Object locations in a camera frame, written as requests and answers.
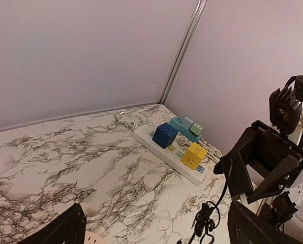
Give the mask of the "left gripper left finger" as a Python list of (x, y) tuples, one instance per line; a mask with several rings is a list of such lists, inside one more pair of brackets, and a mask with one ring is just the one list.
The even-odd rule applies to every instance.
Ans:
[(73, 204), (50, 224), (19, 244), (83, 244), (86, 231), (86, 216), (79, 203)]

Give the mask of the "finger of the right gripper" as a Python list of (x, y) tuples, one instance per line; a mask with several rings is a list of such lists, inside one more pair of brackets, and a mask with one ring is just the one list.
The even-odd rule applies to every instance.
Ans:
[(248, 203), (277, 196), (289, 188), (299, 176), (303, 166), (302, 157), (288, 155), (248, 196)]
[(253, 186), (246, 169), (254, 146), (255, 130), (245, 129), (235, 146), (214, 167), (214, 174), (224, 174), (232, 198), (240, 195), (249, 195)]

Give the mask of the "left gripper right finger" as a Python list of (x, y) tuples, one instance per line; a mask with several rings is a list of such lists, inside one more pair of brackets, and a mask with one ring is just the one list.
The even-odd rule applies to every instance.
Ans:
[(302, 244), (301, 241), (269, 225), (238, 201), (230, 205), (228, 231), (230, 242), (235, 244)]

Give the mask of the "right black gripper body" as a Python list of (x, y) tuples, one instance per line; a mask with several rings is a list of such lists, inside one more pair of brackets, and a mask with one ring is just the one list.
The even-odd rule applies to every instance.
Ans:
[(288, 155), (303, 158), (303, 149), (259, 120), (253, 122), (250, 128), (255, 130), (255, 139), (246, 169), (254, 191)]

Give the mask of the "black power adapter with cable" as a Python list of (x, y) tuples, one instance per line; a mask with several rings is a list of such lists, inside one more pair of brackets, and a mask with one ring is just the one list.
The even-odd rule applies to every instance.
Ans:
[[(196, 237), (199, 238), (198, 240), (199, 243), (203, 243), (204, 238), (206, 236), (211, 238), (209, 243), (215, 243), (215, 237), (211, 234), (211, 232), (213, 232), (219, 226), (221, 221), (221, 213), (219, 210), (219, 205), (221, 201), (224, 199), (224, 196), (228, 189), (228, 180), (230, 179), (231, 176), (232, 166), (233, 166), (233, 160), (230, 159), (228, 175), (226, 177), (225, 184), (218, 201), (216, 203), (212, 201), (206, 201), (205, 203), (202, 203), (201, 210), (196, 213), (192, 224), (192, 229), (194, 230), (194, 232), (191, 238), (189, 239), (188, 244), (191, 244), (193, 241), (195, 241)], [(214, 220), (211, 218), (214, 210), (218, 214), (217, 223), (215, 223)]]

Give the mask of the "yellow cube socket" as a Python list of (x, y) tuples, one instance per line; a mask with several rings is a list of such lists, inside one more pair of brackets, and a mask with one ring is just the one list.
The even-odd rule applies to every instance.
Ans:
[(207, 149), (193, 142), (181, 158), (181, 162), (191, 170), (196, 170), (201, 161), (206, 157)]

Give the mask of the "green usb charger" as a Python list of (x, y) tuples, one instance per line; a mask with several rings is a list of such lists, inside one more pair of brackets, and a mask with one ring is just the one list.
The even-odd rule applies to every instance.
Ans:
[(190, 133), (194, 136), (199, 136), (202, 134), (203, 127), (198, 123), (193, 123), (189, 129)]

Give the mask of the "light blue usb charger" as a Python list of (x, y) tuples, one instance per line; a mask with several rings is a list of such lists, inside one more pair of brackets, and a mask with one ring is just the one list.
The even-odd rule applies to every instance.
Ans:
[(193, 124), (194, 124), (194, 121), (192, 119), (190, 119), (189, 117), (185, 117), (182, 122), (182, 127), (185, 130), (189, 131)]

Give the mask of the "white multicolour power strip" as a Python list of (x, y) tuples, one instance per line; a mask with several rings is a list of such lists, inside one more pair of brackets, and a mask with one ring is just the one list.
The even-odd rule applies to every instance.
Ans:
[(178, 132), (174, 142), (167, 148), (163, 149), (152, 141), (156, 128), (161, 124), (157, 126), (140, 126), (137, 122), (123, 119), (122, 111), (117, 112), (114, 117), (117, 122), (132, 130), (132, 137), (137, 142), (143, 145), (151, 153), (153, 153), (191, 183), (199, 185), (205, 181), (205, 168), (203, 166), (205, 158), (201, 161), (196, 170), (191, 170), (180, 161), (188, 147), (193, 143), (181, 133)]

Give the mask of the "teal power strip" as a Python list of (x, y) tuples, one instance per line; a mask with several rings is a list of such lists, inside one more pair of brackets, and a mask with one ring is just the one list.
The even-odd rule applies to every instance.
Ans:
[(208, 157), (212, 159), (215, 163), (218, 163), (220, 161), (220, 157), (222, 156), (222, 153), (220, 150), (206, 142), (202, 138), (202, 134), (199, 136), (194, 136), (193, 134), (190, 133), (190, 131), (185, 130), (182, 127), (182, 122), (183, 119), (179, 117), (174, 117), (170, 121), (170, 125), (172, 125), (175, 129), (178, 130), (179, 133), (181, 133), (184, 137), (186, 137), (189, 141), (191, 142), (196, 142), (203, 146), (205, 149), (208, 150)]

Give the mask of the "blue cube socket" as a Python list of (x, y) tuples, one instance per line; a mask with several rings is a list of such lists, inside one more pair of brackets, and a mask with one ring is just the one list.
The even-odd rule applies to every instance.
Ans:
[(161, 148), (165, 149), (174, 142), (177, 134), (178, 130), (172, 125), (169, 123), (163, 123), (156, 128), (152, 141)]

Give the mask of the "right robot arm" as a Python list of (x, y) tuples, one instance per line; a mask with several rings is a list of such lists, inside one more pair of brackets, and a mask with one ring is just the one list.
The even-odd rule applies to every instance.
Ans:
[(246, 128), (214, 173), (225, 175), (233, 200), (272, 198), (259, 215), (279, 228), (303, 204), (303, 183), (294, 184), (303, 170), (303, 75), (270, 95), (269, 118), (269, 125), (257, 120)]

